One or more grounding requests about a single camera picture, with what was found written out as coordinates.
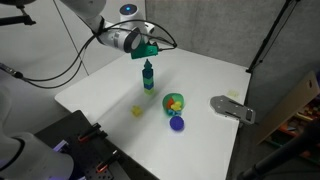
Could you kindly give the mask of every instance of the toy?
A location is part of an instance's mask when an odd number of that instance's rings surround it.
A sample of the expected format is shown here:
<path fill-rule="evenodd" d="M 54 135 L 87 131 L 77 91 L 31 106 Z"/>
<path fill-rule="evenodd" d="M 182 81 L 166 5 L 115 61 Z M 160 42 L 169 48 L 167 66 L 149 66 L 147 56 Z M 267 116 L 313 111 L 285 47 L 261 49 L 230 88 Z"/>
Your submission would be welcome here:
<path fill-rule="evenodd" d="M 320 100 L 314 99 L 303 107 L 299 113 L 303 116 L 307 116 L 310 119 L 316 119 L 320 117 Z"/>
<path fill-rule="evenodd" d="M 151 95 L 154 92 L 153 69 L 152 64 L 147 59 L 142 70 L 144 92 Z"/>
<path fill-rule="evenodd" d="M 131 112 L 134 117 L 139 117 L 143 113 L 142 109 L 139 106 L 132 106 Z"/>
<path fill-rule="evenodd" d="M 184 121 L 180 116 L 173 116 L 170 119 L 170 127 L 175 131 L 181 131 L 184 129 Z"/>
<path fill-rule="evenodd" d="M 170 93 L 163 98 L 162 106 L 169 116 L 180 116 L 184 108 L 184 98 L 181 94 Z"/>
<path fill-rule="evenodd" d="M 227 93 L 227 97 L 231 99 L 237 99 L 239 97 L 239 92 L 235 90 L 229 90 Z"/>

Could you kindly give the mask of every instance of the white wall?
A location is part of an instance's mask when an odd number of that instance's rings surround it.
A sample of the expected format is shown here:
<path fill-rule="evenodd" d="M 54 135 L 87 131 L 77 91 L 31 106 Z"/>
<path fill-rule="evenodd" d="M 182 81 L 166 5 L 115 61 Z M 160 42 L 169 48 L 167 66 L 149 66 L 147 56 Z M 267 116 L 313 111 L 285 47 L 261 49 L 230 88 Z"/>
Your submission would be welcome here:
<path fill-rule="evenodd" d="M 145 14 L 144 0 L 109 0 L 102 15 L 110 22 L 118 22 L 120 19 L 118 10 L 126 3 L 138 5 Z M 91 36 L 91 31 L 59 0 L 57 4 L 77 48 L 80 49 Z M 48 78 L 57 75 L 71 64 L 76 51 L 54 3 L 52 0 L 39 0 L 27 5 L 26 11 L 37 22 L 36 25 L 0 27 L 0 62 L 23 72 L 30 78 Z M 0 18 L 15 15 L 20 15 L 16 8 L 0 5 Z M 84 62 L 89 73 L 93 73 L 121 55 L 123 52 L 103 46 L 94 40 L 86 52 Z M 75 69 L 76 66 L 63 78 L 44 85 L 64 82 Z M 5 131 L 37 132 L 67 115 L 68 112 L 54 101 L 54 96 L 85 76 L 87 74 L 82 67 L 76 78 L 68 85 L 54 90 L 45 90 L 0 72 L 0 85 L 9 88 L 13 99 L 13 107 L 5 124 Z"/>

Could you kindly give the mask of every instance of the green toy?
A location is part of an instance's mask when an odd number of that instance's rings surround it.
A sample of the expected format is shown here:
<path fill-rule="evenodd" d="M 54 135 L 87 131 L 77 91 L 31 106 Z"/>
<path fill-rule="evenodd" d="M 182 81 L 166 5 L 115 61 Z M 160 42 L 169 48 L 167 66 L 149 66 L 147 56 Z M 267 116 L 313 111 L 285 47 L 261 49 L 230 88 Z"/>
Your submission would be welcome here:
<path fill-rule="evenodd" d="M 140 43 L 137 49 L 131 52 L 131 59 L 138 59 L 138 58 L 156 56 L 156 55 L 158 55 L 157 46 Z"/>
<path fill-rule="evenodd" d="M 170 93 L 163 98 L 162 106 L 169 116 L 179 116 L 184 108 L 184 98 L 179 93 Z"/>
<path fill-rule="evenodd" d="M 153 69 L 149 60 L 146 60 L 144 69 L 142 70 L 144 92 L 151 95 L 154 92 Z"/>

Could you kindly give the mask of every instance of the black pole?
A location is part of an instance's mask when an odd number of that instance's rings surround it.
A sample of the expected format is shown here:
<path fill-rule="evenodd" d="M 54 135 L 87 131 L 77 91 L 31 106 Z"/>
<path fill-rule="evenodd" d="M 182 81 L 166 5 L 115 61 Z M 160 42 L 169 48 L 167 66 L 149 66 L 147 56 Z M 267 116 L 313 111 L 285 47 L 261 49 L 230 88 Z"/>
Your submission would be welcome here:
<path fill-rule="evenodd" d="M 247 69 L 246 72 L 248 72 L 248 73 L 252 73 L 252 72 L 253 72 L 254 67 L 255 67 L 255 65 L 256 65 L 257 62 L 258 62 L 259 57 L 261 56 L 262 52 L 263 52 L 264 49 L 266 48 L 267 44 L 269 43 L 270 38 L 271 38 L 274 30 L 276 29 L 277 25 L 279 24 L 279 21 L 280 21 L 280 19 L 282 18 L 284 12 L 285 12 L 285 11 L 287 10 L 287 8 L 289 7 L 289 4 L 290 4 L 291 1 L 293 1 L 293 0 L 286 0 L 286 2 L 284 3 L 284 5 L 282 6 L 282 9 L 281 9 L 280 13 L 278 14 L 277 19 L 274 21 L 271 29 L 270 29 L 269 32 L 268 32 L 268 35 L 267 35 L 266 38 L 263 40 L 263 42 L 262 42 L 262 44 L 261 44 L 261 46 L 260 46 L 260 48 L 259 48 L 256 56 L 254 57 L 254 59 L 253 59 L 251 65 L 250 65 L 249 69 Z"/>
<path fill-rule="evenodd" d="M 263 174 L 298 156 L 310 147 L 320 143 L 320 118 L 311 121 L 304 132 L 283 147 L 261 160 L 252 168 L 240 173 L 237 180 L 255 180 Z"/>
<path fill-rule="evenodd" d="M 0 18 L 0 26 L 24 23 L 25 25 L 33 25 L 34 22 L 29 15 Z"/>

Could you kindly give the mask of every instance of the yellow toy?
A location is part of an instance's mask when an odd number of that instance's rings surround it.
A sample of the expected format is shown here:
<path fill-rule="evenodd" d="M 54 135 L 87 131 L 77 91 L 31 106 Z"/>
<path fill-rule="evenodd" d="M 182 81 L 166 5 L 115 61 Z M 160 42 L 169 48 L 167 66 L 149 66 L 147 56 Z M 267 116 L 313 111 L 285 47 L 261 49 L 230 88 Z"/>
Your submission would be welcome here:
<path fill-rule="evenodd" d="M 174 104 L 171 105 L 171 109 L 173 109 L 174 111 L 180 111 L 181 108 L 181 102 L 177 101 Z"/>
<path fill-rule="evenodd" d="M 143 113 L 142 109 L 139 106 L 132 106 L 131 112 L 134 117 L 139 117 Z"/>

